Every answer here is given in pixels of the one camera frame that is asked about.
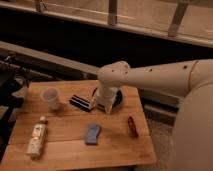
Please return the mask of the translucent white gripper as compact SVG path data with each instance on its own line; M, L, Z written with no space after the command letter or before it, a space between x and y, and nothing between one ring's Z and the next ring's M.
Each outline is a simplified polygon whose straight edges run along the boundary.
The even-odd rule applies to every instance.
M120 90L116 87L98 87L94 92L95 106L106 114L120 104Z

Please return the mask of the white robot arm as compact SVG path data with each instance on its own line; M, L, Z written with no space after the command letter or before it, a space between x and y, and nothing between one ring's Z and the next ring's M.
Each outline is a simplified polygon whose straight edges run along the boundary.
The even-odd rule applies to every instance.
M132 68L125 61L98 70L94 103L110 112L122 86L180 98L168 171L213 171L213 59Z

